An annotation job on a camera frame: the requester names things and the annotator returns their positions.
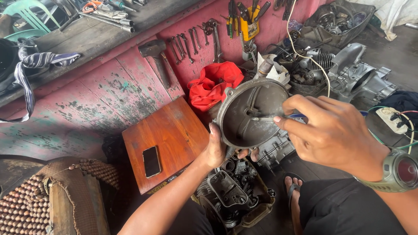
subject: green plastic chair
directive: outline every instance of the green plastic chair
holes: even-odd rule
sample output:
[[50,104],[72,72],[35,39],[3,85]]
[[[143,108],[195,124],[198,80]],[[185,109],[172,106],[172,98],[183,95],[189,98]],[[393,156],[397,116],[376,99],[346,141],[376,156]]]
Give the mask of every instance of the green plastic chair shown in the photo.
[[42,29],[28,29],[23,30],[14,34],[10,34],[9,36],[6,36],[5,39],[9,39],[10,41],[18,41],[18,38],[30,38],[34,36],[42,37],[46,34],[45,31]]
[[38,0],[19,0],[15,3],[10,4],[4,11],[3,14],[8,14],[10,16],[13,16],[14,14],[19,14],[24,20],[28,22],[34,29],[40,29],[45,31],[45,33],[51,32],[49,28],[36,16],[35,13],[33,13],[29,8],[30,7],[39,7],[42,9],[49,17],[50,19],[58,26],[58,22],[55,20],[55,18],[52,16],[52,14],[49,12],[49,10],[45,7],[44,4],[42,4]]

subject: fingernail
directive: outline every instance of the fingernail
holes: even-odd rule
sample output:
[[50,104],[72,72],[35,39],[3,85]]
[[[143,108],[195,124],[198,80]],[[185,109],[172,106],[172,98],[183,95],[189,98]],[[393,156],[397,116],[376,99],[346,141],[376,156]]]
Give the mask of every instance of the fingernail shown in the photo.
[[275,116],[273,118],[273,121],[276,122],[276,123],[280,122],[280,120],[282,120],[282,118],[281,117],[278,117],[278,116]]
[[212,123],[209,123],[209,129],[210,129],[210,133],[211,133],[211,135],[213,135],[213,131],[212,131]]

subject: wristwatch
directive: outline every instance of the wristwatch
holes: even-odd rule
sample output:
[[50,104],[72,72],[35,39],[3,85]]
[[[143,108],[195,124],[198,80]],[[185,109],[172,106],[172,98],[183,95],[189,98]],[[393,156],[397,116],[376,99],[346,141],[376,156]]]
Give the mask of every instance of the wristwatch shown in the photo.
[[382,192],[406,192],[418,186],[418,156],[411,156],[398,148],[383,161],[383,178],[379,182],[369,182],[359,178],[367,187]]

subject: yellow tool holder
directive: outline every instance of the yellow tool holder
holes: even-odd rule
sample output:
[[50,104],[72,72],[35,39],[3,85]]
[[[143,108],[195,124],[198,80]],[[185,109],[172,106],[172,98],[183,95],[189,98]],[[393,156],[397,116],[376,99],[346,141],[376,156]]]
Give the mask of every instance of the yellow tool holder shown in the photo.
[[[248,13],[250,14],[250,19],[254,19],[260,11],[260,6],[257,5],[257,8],[254,11],[254,17],[252,16],[252,6],[248,8]],[[260,32],[260,26],[258,25],[258,21],[248,25],[248,22],[243,20],[242,17],[240,17],[241,21],[241,31],[242,36],[244,37],[245,41],[249,41],[252,38],[254,38],[259,32]]]

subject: white wire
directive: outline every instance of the white wire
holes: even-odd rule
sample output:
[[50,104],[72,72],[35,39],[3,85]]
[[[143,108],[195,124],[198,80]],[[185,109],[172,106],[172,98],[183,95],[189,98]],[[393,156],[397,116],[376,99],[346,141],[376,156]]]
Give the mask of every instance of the white wire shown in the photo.
[[287,32],[288,32],[288,36],[289,36],[290,43],[292,44],[293,51],[296,53],[296,55],[298,55],[298,56],[300,56],[300,57],[302,57],[302,58],[307,58],[307,59],[312,60],[312,61],[313,61],[316,65],[318,65],[318,66],[319,66],[319,68],[322,70],[322,72],[324,73],[324,75],[325,75],[325,77],[326,77],[326,80],[327,80],[327,82],[328,82],[328,97],[329,97],[329,93],[330,93],[330,91],[331,91],[331,83],[330,83],[330,81],[329,81],[329,77],[328,77],[328,75],[326,74],[326,72],[325,72],[324,68],[322,68],[322,66],[321,66],[321,65],[319,65],[319,64],[318,64],[318,63],[317,63],[314,59],[312,59],[311,57],[306,57],[306,56],[299,55],[299,54],[296,52],[296,50],[295,50],[295,46],[293,45],[292,38],[290,37],[290,33],[289,33],[289,21],[290,21],[290,17],[292,16],[292,13],[293,13],[293,8],[295,7],[295,4],[296,4],[296,0],[293,0],[292,10],[290,11],[290,14],[289,14],[289,20],[288,20],[287,25],[286,25],[286,30],[287,30]]
[[[411,143],[410,144],[412,144],[414,142],[414,133],[415,133],[414,124],[412,123],[411,119],[409,119],[409,117],[407,117],[405,114],[401,113],[401,115],[404,116],[406,118],[406,120],[409,121],[409,124],[411,125],[412,134],[411,134]],[[411,153],[411,149],[412,149],[412,146],[409,146],[408,154]]]

